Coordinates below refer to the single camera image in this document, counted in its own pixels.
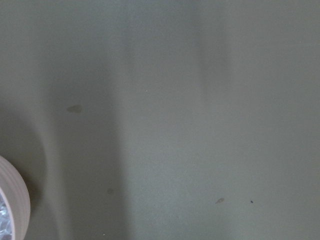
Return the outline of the pink bowl of ice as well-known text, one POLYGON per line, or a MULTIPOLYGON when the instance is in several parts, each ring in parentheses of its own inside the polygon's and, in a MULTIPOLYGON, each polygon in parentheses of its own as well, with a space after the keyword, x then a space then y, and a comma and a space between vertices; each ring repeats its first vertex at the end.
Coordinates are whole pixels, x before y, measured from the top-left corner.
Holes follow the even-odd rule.
POLYGON ((0 158, 0 238, 23 240, 31 216, 27 186, 16 168, 0 158))

